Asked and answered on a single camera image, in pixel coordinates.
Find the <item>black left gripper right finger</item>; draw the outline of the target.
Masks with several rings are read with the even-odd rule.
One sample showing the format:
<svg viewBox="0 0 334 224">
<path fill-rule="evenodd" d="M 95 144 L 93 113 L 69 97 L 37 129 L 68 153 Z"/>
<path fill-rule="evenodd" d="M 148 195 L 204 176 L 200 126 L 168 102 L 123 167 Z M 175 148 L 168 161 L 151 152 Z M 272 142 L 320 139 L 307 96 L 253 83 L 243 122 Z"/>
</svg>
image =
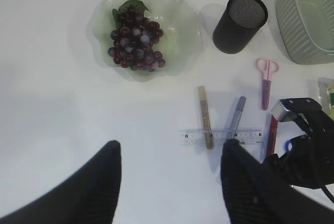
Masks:
<svg viewBox="0 0 334 224">
<path fill-rule="evenodd" d="M 236 139 L 223 145 L 221 183 L 231 223 L 333 223 L 333 210 L 290 187 Z"/>
</svg>

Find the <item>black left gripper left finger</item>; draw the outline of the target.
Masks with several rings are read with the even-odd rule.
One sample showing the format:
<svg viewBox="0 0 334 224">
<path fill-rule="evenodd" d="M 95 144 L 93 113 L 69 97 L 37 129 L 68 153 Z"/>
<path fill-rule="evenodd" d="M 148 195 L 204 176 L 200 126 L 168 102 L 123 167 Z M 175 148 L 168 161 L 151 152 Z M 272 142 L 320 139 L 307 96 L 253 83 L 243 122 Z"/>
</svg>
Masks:
<svg viewBox="0 0 334 224">
<path fill-rule="evenodd" d="M 121 145 L 112 140 L 60 185 L 1 223 L 112 223 L 121 178 Z"/>
</svg>

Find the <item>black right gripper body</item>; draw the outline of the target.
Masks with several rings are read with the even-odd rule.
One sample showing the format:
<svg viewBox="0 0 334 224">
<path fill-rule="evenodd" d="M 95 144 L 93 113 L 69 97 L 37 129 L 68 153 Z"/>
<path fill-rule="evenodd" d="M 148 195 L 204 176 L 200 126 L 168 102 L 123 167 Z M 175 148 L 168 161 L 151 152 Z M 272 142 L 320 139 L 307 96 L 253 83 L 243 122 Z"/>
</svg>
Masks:
<svg viewBox="0 0 334 224">
<path fill-rule="evenodd" d="M 319 189 L 333 184 L 333 120 L 322 110 L 304 117 L 306 134 L 292 138 L 291 150 L 268 156 L 263 165 L 289 185 Z"/>
</svg>

